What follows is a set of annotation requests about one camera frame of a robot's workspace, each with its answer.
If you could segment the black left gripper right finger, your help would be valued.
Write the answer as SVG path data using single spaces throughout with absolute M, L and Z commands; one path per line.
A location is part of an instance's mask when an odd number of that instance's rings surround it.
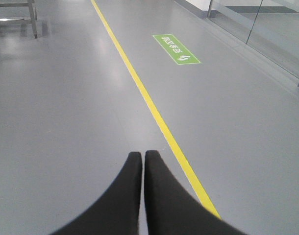
M 157 150 L 145 154 L 144 196 L 150 235 L 241 235 L 198 203 Z

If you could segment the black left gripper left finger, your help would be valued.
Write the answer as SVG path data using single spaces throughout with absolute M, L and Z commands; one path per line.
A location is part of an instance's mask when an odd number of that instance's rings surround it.
M 103 195 L 54 235 L 137 235 L 142 186 L 142 157 L 130 152 Z

